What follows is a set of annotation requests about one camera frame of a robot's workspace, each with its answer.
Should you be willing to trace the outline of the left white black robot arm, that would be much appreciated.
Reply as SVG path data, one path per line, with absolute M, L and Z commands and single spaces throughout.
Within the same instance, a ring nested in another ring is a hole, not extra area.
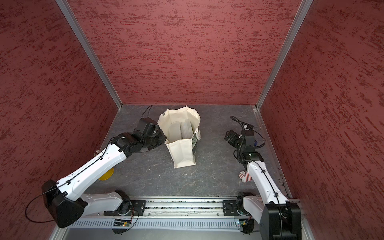
M 118 216 L 133 215 L 131 199 L 122 190 L 87 195 L 85 191 L 102 175 L 131 155 L 153 150 L 164 144 L 166 135 L 151 118 L 141 118 L 132 133 L 122 133 L 109 140 L 106 148 L 82 167 L 42 186 L 44 204 L 59 228 L 79 218 L 101 212 Z

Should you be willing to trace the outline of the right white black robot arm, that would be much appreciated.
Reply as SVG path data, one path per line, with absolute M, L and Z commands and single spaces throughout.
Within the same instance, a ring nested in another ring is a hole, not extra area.
M 225 140 L 235 148 L 236 159 L 245 166 L 245 173 L 250 175 L 262 198 L 239 194 L 239 214 L 252 216 L 250 221 L 257 222 L 263 240 L 301 240 L 301 209 L 283 195 L 272 179 L 262 155 L 255 148 L 254 131 L 242 130 L 239 135 L 230 130 Z

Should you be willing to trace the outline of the cream canvas tote bag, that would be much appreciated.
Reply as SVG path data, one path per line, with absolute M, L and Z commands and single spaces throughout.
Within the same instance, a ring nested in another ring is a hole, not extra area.
M 166 146 L 175 169 L 196 165 L 196 145 L 201 140 L 200 123 L 198 112 L 187 106 L 167 109 L 159 116 L 158 125 L 167 137 Z

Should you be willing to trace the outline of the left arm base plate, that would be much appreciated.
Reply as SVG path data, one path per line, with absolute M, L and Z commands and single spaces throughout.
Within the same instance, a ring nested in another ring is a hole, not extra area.
M 104 216 L 142 216 L 146 207 L 145 200 L 124 200 L 115 211 L 104 211 Z

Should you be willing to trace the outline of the frosted translucent pencil case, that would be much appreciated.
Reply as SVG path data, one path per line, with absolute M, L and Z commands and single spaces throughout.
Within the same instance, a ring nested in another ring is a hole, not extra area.
M 181 132 L 181 123 L 180 122 L 174 122 L 171 123 L 169 127 L 169 142 L 173 143 L 178 140 L 181 140 L 182 137 L 182 132 Z

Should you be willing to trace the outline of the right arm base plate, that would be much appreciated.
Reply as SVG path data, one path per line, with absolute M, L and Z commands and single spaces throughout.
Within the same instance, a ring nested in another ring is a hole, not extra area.
M 244 207 L 235 200 L 224 200 L 223 201 L 223 213 L 226 217 L 246 217 L 251 214 L 245 211 Z

